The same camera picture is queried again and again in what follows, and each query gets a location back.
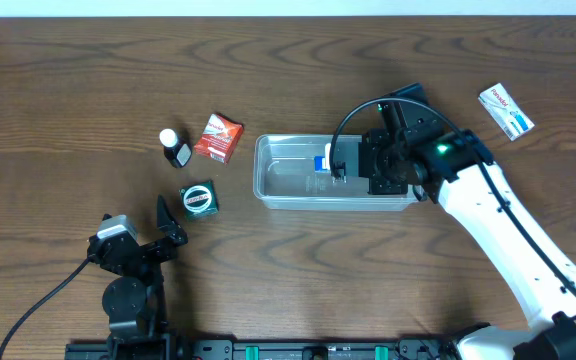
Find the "dark medicine bottle white cap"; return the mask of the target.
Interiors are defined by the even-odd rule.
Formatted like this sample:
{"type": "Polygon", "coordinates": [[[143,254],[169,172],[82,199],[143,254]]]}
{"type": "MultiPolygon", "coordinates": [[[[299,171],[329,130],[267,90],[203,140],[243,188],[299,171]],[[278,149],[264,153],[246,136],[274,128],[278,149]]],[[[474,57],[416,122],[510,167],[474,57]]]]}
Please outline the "dark medicine bottle white cap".
{"type": "Polygon", "coordinates": [[[163,129],[159,134],[159,140],[163,145],[165,158],[174,168],[183,168],[188,164],[192,149],[176,131],[170,128],[163,129]]]}

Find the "white Panadol box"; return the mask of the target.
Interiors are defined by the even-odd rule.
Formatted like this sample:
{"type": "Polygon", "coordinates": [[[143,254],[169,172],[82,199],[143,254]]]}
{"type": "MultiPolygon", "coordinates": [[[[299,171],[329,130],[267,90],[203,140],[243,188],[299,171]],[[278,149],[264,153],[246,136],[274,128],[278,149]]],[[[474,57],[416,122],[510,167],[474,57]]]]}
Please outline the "white Panadol box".
{"type": "Polygon", "coordinates": [[[535,126],[501,83],[482,91],[478,100],[510,141],[515,141],[535,126]]]}

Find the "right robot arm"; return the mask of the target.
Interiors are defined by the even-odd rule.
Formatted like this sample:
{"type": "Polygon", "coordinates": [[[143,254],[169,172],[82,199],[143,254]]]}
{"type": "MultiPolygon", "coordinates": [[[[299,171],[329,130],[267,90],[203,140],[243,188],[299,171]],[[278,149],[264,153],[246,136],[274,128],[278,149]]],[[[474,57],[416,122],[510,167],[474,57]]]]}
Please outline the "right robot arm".
{"type": "Polygon", "coordinates": [[[459,359],[576,359],[576,265],[557,247],[510,188],[492,153],[469,130],[408,138],[400,129],[372,140],[357,155],[334,144],[327,160],[335,178],[401,178],[457,220],[474,238],[518,301],[528,331],[487,325],[453,342],[459,359]]]}

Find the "blue KoolFever box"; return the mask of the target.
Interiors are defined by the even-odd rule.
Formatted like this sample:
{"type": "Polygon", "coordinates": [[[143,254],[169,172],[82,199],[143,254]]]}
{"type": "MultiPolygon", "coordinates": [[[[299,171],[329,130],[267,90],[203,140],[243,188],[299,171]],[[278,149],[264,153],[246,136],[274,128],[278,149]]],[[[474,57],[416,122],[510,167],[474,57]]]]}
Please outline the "blue KoolFever box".
{"type": "Polygon", "coordinates": [[[324,146],[324,154],[314,157],[314,171],[317,173],[329,173],[331,171],[330,165],[331,144],[326,143],[324,146]]]}

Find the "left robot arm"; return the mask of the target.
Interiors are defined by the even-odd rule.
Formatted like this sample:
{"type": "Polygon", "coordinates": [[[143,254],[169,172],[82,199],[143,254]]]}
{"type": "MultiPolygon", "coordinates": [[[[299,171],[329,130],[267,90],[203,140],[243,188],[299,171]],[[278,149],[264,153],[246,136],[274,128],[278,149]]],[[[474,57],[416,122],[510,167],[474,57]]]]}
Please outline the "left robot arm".
{"type": "Polygon", "coordinates": [[[90,262],[118,276],[102,296],[112,359],[177,357],[176,336],[168,330],[161,265],[177,258],[188,237],[163,197],[157,198],[156,226],[163,237],[141,245],[127,216],[106,214],[89,238],[90,262]]]}

